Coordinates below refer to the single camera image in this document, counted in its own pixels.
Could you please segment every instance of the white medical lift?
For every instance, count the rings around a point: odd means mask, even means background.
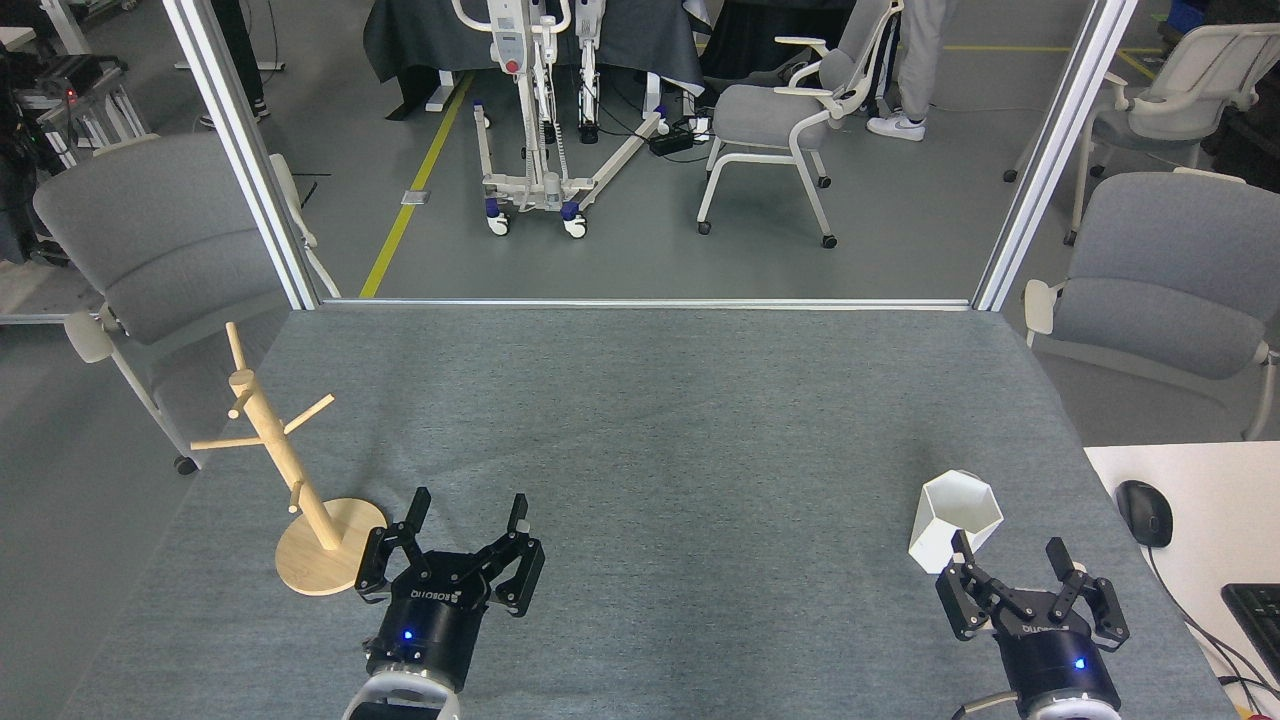
[[[659,129],[659,106],[644,114],[644,122],[621,147],[589,178],[575,178],[568,173],[564,159],[564,138],[556,114],[556,85],[552,69],[556,65],[556,36],[568,28],[572,14],[570,0],[559,0],[561,19],[541,14],[544,0],[486,0],[489,22],[480,22],[462,9],[461,0],[453,0],[453,12],[465,26],[493,35],[490,58],[502,72],[511,76],[520,92],[520,113],[525,124],[525,174],[507,176],[493,172],[489,151],[489,120],[484,105],[475,102],[476,135],[480,142],[480,182],[485,190],[485,217],[494,234],[504,236],[508,214],[545,210],[559,213],[564,229],[573,237],[586,234],[582,210],[595,201],[604,186],[635,155],[636,150]],[[604,0],[576,0],[577,33],[582,49],[582,95],[580,95],[580,129],[590,122],[595,131],[595,110],[599,91],[595,69],[595,50],[599,47],[600,20]],[[559,172],[550,169],[550,151],[556,149]]]

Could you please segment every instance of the power strip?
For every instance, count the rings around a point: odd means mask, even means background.
[[[667,135],[649,138],[649,150],[654,155],[671,155],[694,146],[694,133],[684,128],[676,128]]]

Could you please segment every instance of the robotic arm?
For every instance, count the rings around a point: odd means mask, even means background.
[[[1120,696],[1098,653],[1129,638],[1111,582],[1073,562],[1062,538],[1044,548],[1062,583],[1057,592],[1015,589],[991,577],[978,568],[964,530],[951,547],[954,560],[934,583],[951,630],[961,641],[980,629],[995,633],[1019,716],[1120,720]],[[1071,609],[1079,597],[1092,611],[1092,628]]]
[[[390,600],[378,634],[365,642],[369,682],[347,707],[344,720],[421,717],[457,720],[457,693],[467,679],[480,621],[490,602],[521,618],[529,611],[545,555],[541,542],[529,534],[529,502],[517,495],[507,532],[474,553],[422,550],[422,529],[431,495],[417,488],[404,520],[369,533],[356,575],[356,592],[365,602]],[[387,562],[401,548],[408,559],[393,582]],[[512,564],[516,574],[492,587]],[[416,698],[416,705],[389,701]]]

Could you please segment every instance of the chair backrest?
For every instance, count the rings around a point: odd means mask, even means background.
[[[1053,337],[1208,378],[1243,369],[1280,310],[1280,195],[1126,173],[1093,193]]]
[[[1280,23],[1201,26],[1174,47],[1155,82],[1139,96],[1155,105],[1129,113],[1129,126],[1157,140],[1207,137],[1217,129],[1228,102],[1253,102],[1253,86],[1276,60]],[[1160,111],[1161,106],[1167,111]]]
[[[881,37],[890,18],[902,12],[902,0],[858,0],[840,44],[822,59],[818,81],[837,96],[855,91],[865,96],[870,87]]]
[[[143,343],[280,283],[215,133],[120,147],[54,177],[36,211]]]

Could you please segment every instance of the mouse cable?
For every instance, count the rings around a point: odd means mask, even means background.
[[[1271,693],[1276,693],[1275,688],[1272,688],[1270,684],[1262,682],[1262,678],[1266,678],[1266,675],[1263,675],[1261,671],[1258,671],[1257,666],[1253,665],[1253,662],[1251,662],[1248,657],[1240,655],[1240,651],[1238,651],[1234,647],[1226,644],[1225,642],[1222,642],[1221,639],[1219,639],[1216,635],[1213,635],[1212,633],[1210,633],[1208,630],[1206,630],[1203,626],[1201,626],[1201,624],[1197,623],[1190,616],[1189,612],[1187,612],[1187,609],[1183,607],[1183,605],[1180,602],[1178,602],[1178,598],[1174,597],[1174,593],[1169,591],[1169,585],[1165,583],[1165,578],[1160,574],[1160,568],[1156,566],[1156,555],[1152,552],[1149,544],[1147,546],[1147,560],[1151,561],[1151,569],[1156,573],[1156,579],[1160,580],[1160,587],[1164,588],[1165,594],[1169,596],[1169,600],[1174,601],[1174,607],[1178,609],[1178,612],[1183,616],[1183,620],[1188,625],[1190,625],[1192,628],[1194,628],[1196,632],[1198,632],[1206,641],[1208,641],[1208,643],[1211,646],[1213,646],[1213,650],[1216,650],[1217,653],[1222,657],[1222,660],[1226,661],[1226,665],[1228,665],[1228,667],[1231,669],[1231,673],[1234,673],[1236,676],[1243,676],[1243,675],[1240,675],[1240,671],[1239,671],[1238,666],[1235,665],[1235,662],[1231,660],[1230,655],[1228,655],[1228,651],[1231,655],[1236,656],[1238,659],[1240,659],[1240,661],[1244,662],[1245,667],[1248,667],[1251,673],[1253,673],[1254,675],[1257,675],[1258,679],[1254,680],[1256,684],[1258,684],[1261,687],[1265,687]],[[1249,707],[1253,710],[1253,712],[1256,712],[1258,715],[1262,715],[1262,710],[1258,707],[1257,700],[1254,700],[1253,693],[1249,691],[1249,683],[1240,683],[1240,688],[1244,691],[1244,697],[1248,701]]]

